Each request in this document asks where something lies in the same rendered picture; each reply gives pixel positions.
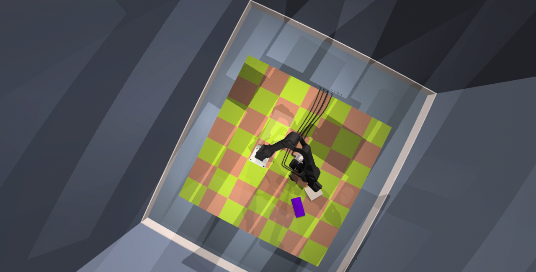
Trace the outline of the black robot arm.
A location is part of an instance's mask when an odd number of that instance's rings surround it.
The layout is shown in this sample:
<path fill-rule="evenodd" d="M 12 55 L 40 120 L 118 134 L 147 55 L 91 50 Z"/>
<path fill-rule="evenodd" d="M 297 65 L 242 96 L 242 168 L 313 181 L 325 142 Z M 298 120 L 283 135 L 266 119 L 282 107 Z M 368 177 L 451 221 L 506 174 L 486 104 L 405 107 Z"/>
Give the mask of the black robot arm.
<path fill-rule="evenodd" d="M 302 144 L 303 148 L 297 148 L 295 145 L 297 144 L 297 141 L 300 141 L 300 144 Z M 314 158 L 311 153 L 311 147 L 306 143 L 306 141 L 303 139 L 302 136 L 300 136 L 296 132 L 290 132 L 283 140 L 276 142 L 276 144 L 273 145 L 265 145 L 263 144 L 262 147 L 256 152 L 255 158 L 257 158 L 260 161 L 263 161 L 264 159 L 271 158 L 273 154 L 276 151 L 279 151 L 280 149 L 287 148 L 294 152 L 298 152 L 302 154 L 303 156 L 303 164 L 302 167 L 307 168 L 307 170 L 303 170 L 299 175 L 302 178 L 302 181 L 307 182 L 308 186 L 314 191 L 319 191 L 323 186 L 319 184 L 317 179 L 320 175 L 320 170 L 318 167 L 316 167 Z"/>

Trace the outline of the purple rectangular block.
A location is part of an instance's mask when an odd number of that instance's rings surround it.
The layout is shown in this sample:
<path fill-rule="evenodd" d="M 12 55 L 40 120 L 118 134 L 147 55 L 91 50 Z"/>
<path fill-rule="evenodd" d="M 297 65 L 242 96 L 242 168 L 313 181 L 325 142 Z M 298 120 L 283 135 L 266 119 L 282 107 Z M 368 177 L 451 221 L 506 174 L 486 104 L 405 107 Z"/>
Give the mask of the purple rectangular block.
<path fill-rule="evenodd" d="M 296 218 L 305 216 L 306 214 L 305 214 L 305 212 L 303 210 L 301 197 L 292 198 L 291 201 L 292 201 L 292 205 L 294 207 Z"/>

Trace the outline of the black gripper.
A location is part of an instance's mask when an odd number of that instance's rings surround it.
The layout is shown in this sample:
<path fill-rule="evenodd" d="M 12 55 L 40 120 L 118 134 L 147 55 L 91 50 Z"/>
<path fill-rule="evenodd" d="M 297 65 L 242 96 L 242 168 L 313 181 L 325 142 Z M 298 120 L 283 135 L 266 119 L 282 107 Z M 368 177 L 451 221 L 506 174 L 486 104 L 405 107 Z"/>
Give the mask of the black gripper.
<path fill-rule="evenodd" d="M 298 164 L 298 165 L 297 165 Z M 302 167 L 302 163 L 297 161 L 295 158 L 290 162 L 289 167 L 292 169 L 295 169 L 298 171 L 298 173 L 301 173 L 303 170 L 307 170 L 307 168 Z"/>

